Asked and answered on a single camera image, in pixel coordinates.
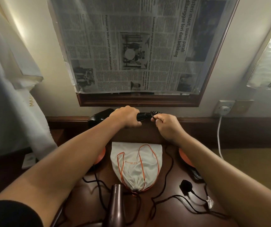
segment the wooden desk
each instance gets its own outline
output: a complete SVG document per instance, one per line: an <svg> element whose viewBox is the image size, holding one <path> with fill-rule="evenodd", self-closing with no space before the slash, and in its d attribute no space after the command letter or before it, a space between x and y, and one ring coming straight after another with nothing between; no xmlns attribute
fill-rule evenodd
<svg viewBox="0 0 271 227"><path fill-rule="evenodd" d="M183 179L190 181L193 184L194 192L201 198L205 198L206 194L204 191L204 183L196 183L190 177L190 174L184 164L179 160L178 149L175 146L167 147L168 153L174 158L174 166L172 171L167 177L167 186L158 200L162 200L174 194L183 195L179 184ZM101 166L96 170L97 177L103 180L108 187L113 184L120 184L117 176L115 175L112 164L110 160L111 145L106 146L106 156L101 163ZM152 207L151 197L158 195L163 186L165 174L171 165L171 158L163 150L163 165L160 170L160 174L154 186L148 191L141 193L142 206L139 216L136 222L131 226L187 226L187 227L224 227L224 226L238 226L233 219L222 220L210 214L193 214L186 209L190 208L187 204L186 207L179 202L177 199L172 198L165 203L157 205L156 216L152 221L147 221L150 209ZM94 180L95 176L92 173L88 173L85 176L86 180ZM221 213L225 211L219 205L217 199L208 190L209 196L214 200L215 205L213 210ZM102 187L102 196L104 203L107 205L110 197L110 193ZM193 194L190 194L191 204L196 210L205 211L205 209L200 206L203 202L196 198ZM124 196L124 205L126 213L126 221L132 220L135 210L136 210L136 198L131 195ZM96 183L84 183L80 181L72 191L71 197L68 199L65 213L69 218L69 221L61 225L61 227L73 227L88 221L96 221L103 219L105 216L105 211L103 210L99 195L98 187Z"/></svg>

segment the newspaper photo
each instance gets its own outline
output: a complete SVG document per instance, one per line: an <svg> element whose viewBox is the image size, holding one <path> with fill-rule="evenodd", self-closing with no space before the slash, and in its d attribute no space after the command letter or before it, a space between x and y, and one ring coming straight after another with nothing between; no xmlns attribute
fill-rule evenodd
<svg viewBox="0 0 271 227"><path fill-rule="evenodd" d="M77 93L199 94L236 0L49 0Z"/></svg>

